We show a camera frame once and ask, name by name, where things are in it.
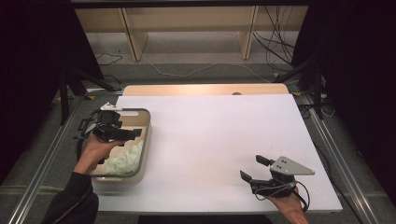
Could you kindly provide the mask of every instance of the crumpled white cloth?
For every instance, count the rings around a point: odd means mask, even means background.
[[[143,140],[133,145],[117,157],[109,159],[106,167],[107,175],[128,175],[135,171],[139,165],[142,153]]]

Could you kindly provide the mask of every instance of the black sleeve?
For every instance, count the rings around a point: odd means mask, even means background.
[[[41,223],[94,223],[98,205],[91,177],[73,172],[64,190],[53,197]]]

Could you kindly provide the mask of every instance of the hand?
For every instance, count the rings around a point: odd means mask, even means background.
[[[267,199],[276,206],[290,223],[308,223],[303,208],[301,207],[300,199],[294,194],[285,198],[267,197]]]
[[[100,160],[108,159],[113,147],[120,146],[124,143],[122,141],[102,142],[98,136],[91,133],[74,172],[85,175],[90,174],[92,170],[96,169]]]

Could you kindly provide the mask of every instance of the white tabletop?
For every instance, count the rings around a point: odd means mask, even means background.
[[[137,214],[261,214],[239,171],[271,178],[256,155],[286,156],[314,170],[295,178],[309,190],[309,211],[342,210],[300,112],[289,94],[121,96],[117,106],[146,108],[152,136],[146,173],[136,185],[94,183],[100,211]],[[305,200],[304,188],[299,186]]]

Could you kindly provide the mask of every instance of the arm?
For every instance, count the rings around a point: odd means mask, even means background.
[[[268,197],[276,208],[282,213],[282,215],[291,224],[306,224],[308,220],[306,219],[303,208],[301,207],[300,199],[294,194],[291,194],[286,198],[274,198]]]
[[[99,200],[92,191],[90,173],[101,159],[108,158],[113,147],[121,144],[103,143],[91,134],[66,187],[54,196],[42,223],[93,223]]]

